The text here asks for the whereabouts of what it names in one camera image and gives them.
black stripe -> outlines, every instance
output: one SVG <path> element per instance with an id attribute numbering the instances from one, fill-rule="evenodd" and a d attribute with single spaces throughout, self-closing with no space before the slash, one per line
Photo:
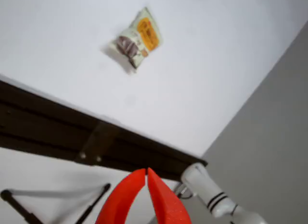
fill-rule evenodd
<path id="1" fill-rule="evenodd" d="M 212 213 L 213 209 L 215 208 L 215 206 L 217 206 L 218 203 L 220 203 L 223 199 L 227 198 L 228 196 L 223 196 L 222 198 L 218 199 L 217 202 L 215 202 L 212 206 L 212 208 L 210 209 L 210 212 Z"/>
<path id="2" fill-rule="evenodd" d="M 223 195 L 223 194 L 224 194 L 224 192 L 221 192 L 221 193 L 217 194 L 215 197 L 213 197 L 213 198 L 208 202 L 207 208 L 209 209 L 211 203 L 212 203 L 216 198 L 218 198 L 220 195 Z"/>

snack bag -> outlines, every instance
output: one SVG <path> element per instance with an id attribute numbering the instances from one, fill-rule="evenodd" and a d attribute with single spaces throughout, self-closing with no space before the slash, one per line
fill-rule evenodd
<path id="1" fill-rule="evenodd" d="M 121 32 L 111 45 L 120 54 L 128 57 L 135 69 L 156 47 L 162 44 L 158 26 L 145 7 L 138 14 L 129 28 Z"/>

metal bracket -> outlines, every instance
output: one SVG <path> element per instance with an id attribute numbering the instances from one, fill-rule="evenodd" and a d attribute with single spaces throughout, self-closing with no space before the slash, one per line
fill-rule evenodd
<path id="1" fill-rule="evenodd" d="M 120 128 L 116 125 L 100 121 L 75 158 L 75 162 L 87 165 L 98 165 L 102 155 L 113 143 Z"/>

screw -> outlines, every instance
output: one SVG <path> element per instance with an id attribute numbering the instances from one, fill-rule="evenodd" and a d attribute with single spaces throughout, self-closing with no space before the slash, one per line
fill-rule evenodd
<path id="1" fill-rule="evenodd" d="M 81 152 L 79 155 L 80 155 L 80 158 L 81 158 L 81 159 L 85 159 L 85 158 L 87 157 L 86 154 L 85 154 L 84 152 Z"/>

